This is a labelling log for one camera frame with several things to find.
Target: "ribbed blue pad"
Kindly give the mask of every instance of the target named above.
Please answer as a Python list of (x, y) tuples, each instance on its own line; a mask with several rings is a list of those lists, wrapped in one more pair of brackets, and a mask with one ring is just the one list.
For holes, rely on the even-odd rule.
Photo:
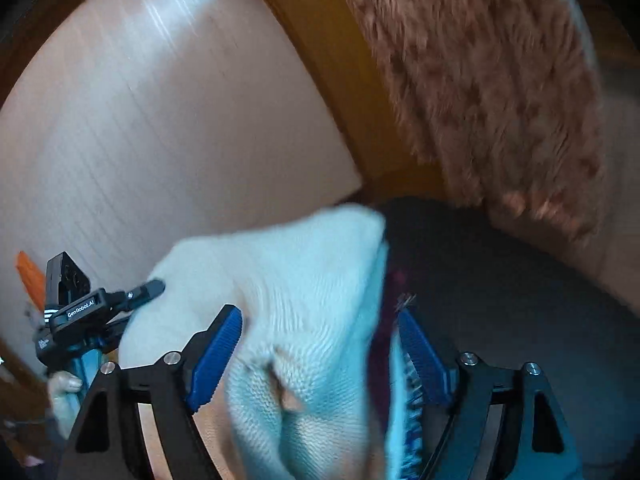
[(213, 397), (241, 332), (242, 314), (234, 307), (193, 370), (191, 393), (186, 398), (193, 413)]
[(402, 348), (409, 354), (422, 381), (425, 404), (449, 406), (453, 395), (447, 369), (409, 311), (400, 312), (398, 327)]

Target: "fluffy brown fabric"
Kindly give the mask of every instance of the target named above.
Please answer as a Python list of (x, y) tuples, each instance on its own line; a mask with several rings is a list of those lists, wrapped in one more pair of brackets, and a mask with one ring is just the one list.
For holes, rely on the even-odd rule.
[(571, 238), (597, 229), (598, 83), (572, 0), (347, 1), (453, 202), (529, 211)]

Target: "white logo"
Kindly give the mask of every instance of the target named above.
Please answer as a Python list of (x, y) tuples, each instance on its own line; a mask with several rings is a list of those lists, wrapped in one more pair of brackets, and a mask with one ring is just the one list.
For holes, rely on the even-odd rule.
[(69, 318), (71, 316), (75, 316), (78, 312), (82, 312), (84, 309), (89, 308), (90, 306), (94, 306), (94, 305), (95, 305), (95, 300), (94, 300), (94, 298), (91, 298), (83, 306), (79, 306), (75, 310), (72, 310), (71, 312), (67, 312), (66, 313), (66, 317)]

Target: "silver screw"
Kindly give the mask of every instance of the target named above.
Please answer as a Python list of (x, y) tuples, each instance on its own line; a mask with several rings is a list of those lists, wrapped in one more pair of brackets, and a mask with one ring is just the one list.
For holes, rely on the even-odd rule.
[(524, 369), (531, 375), (540, 375), (542, 373), (542, 369), (535, 363), (525, 364)]
[(116, 363), (112, 361), (109, 361), (100, 367), (100, 371), (105, 375), (109, 375), (115, 369), (116, 369)]
[(465, 352), (460, 356), (460, 361), (466, 366), (476, 366), (478, 364), (478, 356), (473, 352)]
[(169, 352), (167, 355), (164, 356), (164, 358), (162, 358), (162, 361), (165, 362), (165, 364), (168, 365), (176, 365), (180, 362), (180, 352)]

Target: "orange object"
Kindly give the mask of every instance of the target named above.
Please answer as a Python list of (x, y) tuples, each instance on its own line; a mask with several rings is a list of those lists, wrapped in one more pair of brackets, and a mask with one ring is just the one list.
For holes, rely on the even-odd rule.
[(44, 274), (24, 251), (20, 251), (16, 256), (15, 268), (18, 270), (18, 274), (20, 274), (22, 284), (31, 301), (41, 312), (44, 312)]

